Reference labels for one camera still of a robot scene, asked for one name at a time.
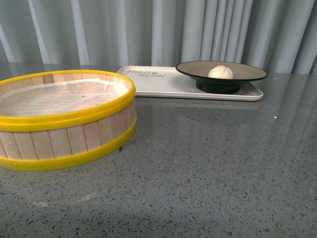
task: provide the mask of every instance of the gray speckled countertop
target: gray speckled countertop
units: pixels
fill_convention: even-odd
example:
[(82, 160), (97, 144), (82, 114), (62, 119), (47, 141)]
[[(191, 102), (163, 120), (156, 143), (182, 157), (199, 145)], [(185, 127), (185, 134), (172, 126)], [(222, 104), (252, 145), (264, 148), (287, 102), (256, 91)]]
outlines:
[(253, 84), (257, 102), (137, 98), (122, 151), (81, 166), (0, 168), (0, 237), (317, 237), (317, 76)]

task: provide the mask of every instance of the yellow plastic band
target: yellow plastic band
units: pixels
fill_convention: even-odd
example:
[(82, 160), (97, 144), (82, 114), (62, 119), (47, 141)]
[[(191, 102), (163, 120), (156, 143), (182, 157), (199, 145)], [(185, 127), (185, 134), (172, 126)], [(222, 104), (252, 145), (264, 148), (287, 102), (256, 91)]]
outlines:
[(112, 151), (120, 148), (129, 138), (133, 135), (137, 124), (137, 118), (135, 118), (133, 125), (121, 136), (96, 149), (79, 153), (76, 155), (65, 156), (54, 159), (44, 160), (17, 160), (8, 159), (0, 156), (0, 166), (8, 169), (22, 170), (22, 171), (49, 171), (59, 170), (76, 165), (81, 165), (87, 162), (91, 162), (102, 156), (105, 156)]
[(23, 80), (32, 77), (39, 77), (52, 74), (66, 74), (66, 73), (98, 73), (112, 75), (127, 80), (131, 84), (129, 91), (123, 96), (88, 109), (75, 111), (71, 113), (36, 116), (36, 117), (9, 117), (0, 115), (0, 130), (2, 131), (39, 131), (39, 130), (52, 130), (64, 127), (76, 126), (80, 124), (89, 123), (95, 120), (111, 116), (127, 106), (129, 106), (135, 99), (135, 86), (131, 79), (124, 75), (113, 72), (99, 71), (99, 70), (63, 70), (52, 71), (44, 73), (35, 73), (24, 75), (12, 79), (0, 81), (0, 87), (4, 84), (11, 83), (18, 80)]

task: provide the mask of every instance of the rectangular tray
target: rectangular tray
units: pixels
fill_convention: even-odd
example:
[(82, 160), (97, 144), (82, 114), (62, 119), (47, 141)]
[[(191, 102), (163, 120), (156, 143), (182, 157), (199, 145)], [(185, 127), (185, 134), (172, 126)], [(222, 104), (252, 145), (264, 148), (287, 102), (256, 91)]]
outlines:
[(174, 67), (124, 66), (117, 73), (132, 79), (137, 97), (257, 101), (263, 96), (251, 83), (241, 85), (234, 94), (206, 93), (196, 88), (194, 79)]

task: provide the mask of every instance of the white bun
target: white bun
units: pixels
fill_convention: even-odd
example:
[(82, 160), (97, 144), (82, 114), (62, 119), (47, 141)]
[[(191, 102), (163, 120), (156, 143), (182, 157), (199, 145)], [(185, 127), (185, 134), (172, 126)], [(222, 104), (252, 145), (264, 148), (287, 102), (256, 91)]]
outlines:
[(218, 65), (209, 71), (209, 78), (223, 78), (223, 79), (233, 79), (233, 73), (231, 69), (223, 65)]

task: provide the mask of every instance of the gray curtain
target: gray curtain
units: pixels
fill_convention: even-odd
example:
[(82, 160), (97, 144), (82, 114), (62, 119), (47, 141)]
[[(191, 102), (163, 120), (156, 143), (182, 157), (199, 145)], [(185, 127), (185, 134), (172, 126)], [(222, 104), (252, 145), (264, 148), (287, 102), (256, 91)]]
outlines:
[(0, 0), (0, 62), (317, 74), (315, 0)]

